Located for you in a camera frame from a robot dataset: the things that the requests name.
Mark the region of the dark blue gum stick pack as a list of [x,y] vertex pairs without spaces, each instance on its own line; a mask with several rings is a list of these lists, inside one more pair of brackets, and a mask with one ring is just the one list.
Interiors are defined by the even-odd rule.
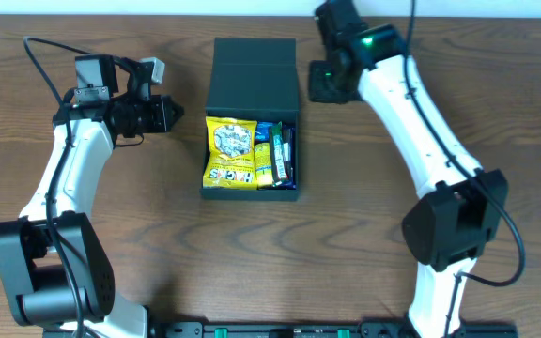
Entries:
[[294,169],[292,164],[292,150],[293,150],[293,130],[290,127],[284,127],[282,130],[283,135],[283,152],[284,152],[284,167],[287,174],[288,185],[293,184]]

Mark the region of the green gum stick pack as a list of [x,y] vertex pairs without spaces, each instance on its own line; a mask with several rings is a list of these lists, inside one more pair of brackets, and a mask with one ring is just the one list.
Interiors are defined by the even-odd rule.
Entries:
[[273,169],[274,186],[282,185],[288,181],[288,174],[285,167],[284,151],[283,151],[283,133],[282,123],[270,127],[270,147]]

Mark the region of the blue Eclipse gum pack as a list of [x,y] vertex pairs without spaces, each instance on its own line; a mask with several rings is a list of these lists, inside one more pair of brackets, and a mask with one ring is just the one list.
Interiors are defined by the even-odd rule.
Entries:
[[289,126],[289,125],[283,126],[283,128],[284,127],[290,127],[293,130],[293,150],[292,150],[293,159],[292,159],[292,164],[293,164],[293,169],[294,169],[294,175],[293,175],[293,184],[292,185],[288,185],[287,181],[285,181],[285,182],[283,182],[281,184],[281,187],[283,189],[286,189],[286,190],[293,190],[293,189],[296,188],[296,182],[295,182],[295,136],[294,136],[295,128],[293,126]]

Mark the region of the blue snack bar wrapper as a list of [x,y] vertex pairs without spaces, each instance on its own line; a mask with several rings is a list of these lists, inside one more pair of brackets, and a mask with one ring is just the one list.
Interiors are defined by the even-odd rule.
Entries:
[[255,129],[255,141],[266,143],[270,140],[270,129],[274,126],[272,122],[258,122]]

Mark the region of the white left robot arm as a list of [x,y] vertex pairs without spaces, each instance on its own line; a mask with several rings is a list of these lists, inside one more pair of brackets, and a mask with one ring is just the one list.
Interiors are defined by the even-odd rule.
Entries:
[[0,222],[0,278],[20,326],[46,337],[157,337],[146,306],[116,291],[112,264],[90,217],[117,136],[168,132],[184,109],[168,96],[79,100],[54,115],[54,148],[17,219]]

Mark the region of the black gift box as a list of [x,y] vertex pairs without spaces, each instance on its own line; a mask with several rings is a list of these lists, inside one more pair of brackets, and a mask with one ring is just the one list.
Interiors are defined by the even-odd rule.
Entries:
[[281,122],[295,128],[296,188],[200,188],[209,200],[294,202],[300,195],[300,87],[293,38],[216,38],[207,116]]

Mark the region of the yellow gum container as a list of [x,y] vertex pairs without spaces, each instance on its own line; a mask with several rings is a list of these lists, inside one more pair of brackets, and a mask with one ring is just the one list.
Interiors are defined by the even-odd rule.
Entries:
[[255,174],[258,189],[265,189],[274,184],[269,143],[255,145]]

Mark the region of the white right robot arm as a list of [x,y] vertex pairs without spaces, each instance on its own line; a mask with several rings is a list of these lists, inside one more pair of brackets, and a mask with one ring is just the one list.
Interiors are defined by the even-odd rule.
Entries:
[[377,114],[410,171],[418,201],[402,221],[416,259],[414,298],[401,337],[515,337],[498,322],[465,323],[466,277],[494,239],[508,194],[499,170],[487,172],[457,140],[420,80],[405,41],[390,24],[371,28],[348,0],[315,11],[326,58],[310,65],[312,101],[361,100]]

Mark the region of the yellow Hacks candy bag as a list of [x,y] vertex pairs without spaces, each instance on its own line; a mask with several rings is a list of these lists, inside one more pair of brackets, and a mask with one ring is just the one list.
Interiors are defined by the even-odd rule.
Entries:
[[204,188],[256,190],[255,130],[257,122],[207,116],[209,160]]

